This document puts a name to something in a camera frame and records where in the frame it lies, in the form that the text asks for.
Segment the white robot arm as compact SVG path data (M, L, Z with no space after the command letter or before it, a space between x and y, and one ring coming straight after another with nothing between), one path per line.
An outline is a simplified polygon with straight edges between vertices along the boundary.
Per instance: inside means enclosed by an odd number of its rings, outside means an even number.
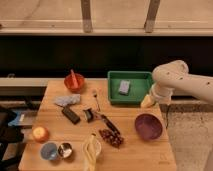
M213 104L213 77L190 74L183 60L157 66L152 72L152 78L154 84L142 100L142 108L149 108L156 103L169 105L174 90Z

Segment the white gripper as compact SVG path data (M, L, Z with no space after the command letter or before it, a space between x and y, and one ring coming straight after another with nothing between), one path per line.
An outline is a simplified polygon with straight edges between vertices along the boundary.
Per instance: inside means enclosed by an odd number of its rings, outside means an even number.
M156 103L165 103L165 104L171 103L171 96L172 96L171 88L160 86L157 83L154 83L151 86L149 94L147 94L144 97L143 101L141 102L140 106L142 108L149 108L149 107L153 106L155 104L155 102Z

